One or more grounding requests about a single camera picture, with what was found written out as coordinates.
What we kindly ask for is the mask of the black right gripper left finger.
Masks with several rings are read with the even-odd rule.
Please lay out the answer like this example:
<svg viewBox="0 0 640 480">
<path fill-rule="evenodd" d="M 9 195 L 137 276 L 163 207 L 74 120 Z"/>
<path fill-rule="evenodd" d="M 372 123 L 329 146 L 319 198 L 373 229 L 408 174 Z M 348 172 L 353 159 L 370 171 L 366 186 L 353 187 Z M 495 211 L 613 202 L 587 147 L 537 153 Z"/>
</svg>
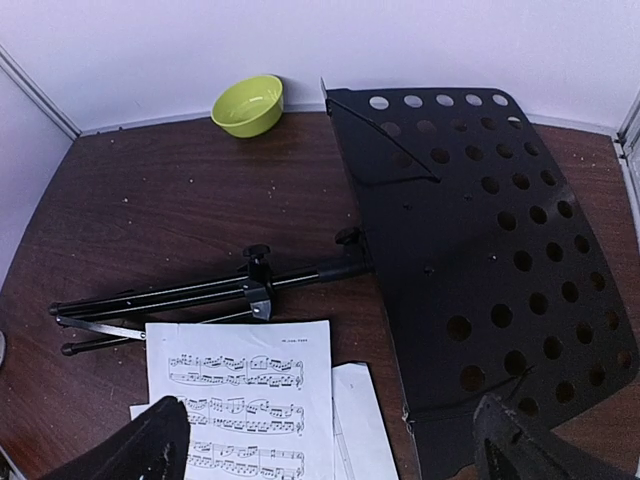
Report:
<svg viewBox="0 0 640 480">
<path fill-rule="evenodd" d="M 106 441 L 46 479 L 182 479 L 190 424 L 184 404 L 165 396 Z"/>
</svg>

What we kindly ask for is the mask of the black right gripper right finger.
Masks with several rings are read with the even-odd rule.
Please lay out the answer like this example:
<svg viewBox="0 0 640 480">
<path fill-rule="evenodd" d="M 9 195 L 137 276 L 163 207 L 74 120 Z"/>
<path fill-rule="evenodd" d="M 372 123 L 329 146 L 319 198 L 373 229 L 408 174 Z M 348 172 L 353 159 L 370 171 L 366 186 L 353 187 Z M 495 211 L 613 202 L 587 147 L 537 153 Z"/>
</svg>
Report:
<svg viewBox="0 0 640 480">
<path fill-rule="evenodd" d="M 473 417 L 475 467 L 480 479 L 633 479 L 565 442 L 493 395 Z"/>
</svg>

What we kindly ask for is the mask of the black folding music stand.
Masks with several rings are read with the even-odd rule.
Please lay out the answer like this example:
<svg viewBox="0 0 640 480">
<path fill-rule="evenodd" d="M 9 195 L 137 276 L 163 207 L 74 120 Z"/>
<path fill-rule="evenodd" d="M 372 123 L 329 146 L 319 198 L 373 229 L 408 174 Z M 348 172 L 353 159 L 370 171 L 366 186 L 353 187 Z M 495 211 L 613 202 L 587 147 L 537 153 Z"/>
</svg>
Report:
<svg viewBox="0 0 640 480">
<path fill-rule="evenodd" d="M 514 99 L 492 89 L 333 89 L 325 94 L 361 225 L 342 256 L 275 274 L 253 245 L 231 277 L 54 304 L 101 334 L 63 353 L 136 340 L 115 321 L 244 300 L 267 321 L 279 291 L 378 279 L 419 470 L 475 464 L 487 394 L 553 428 L 629 384 L 639 351 L 602 249 L 567 179 Z"/>
</svg>

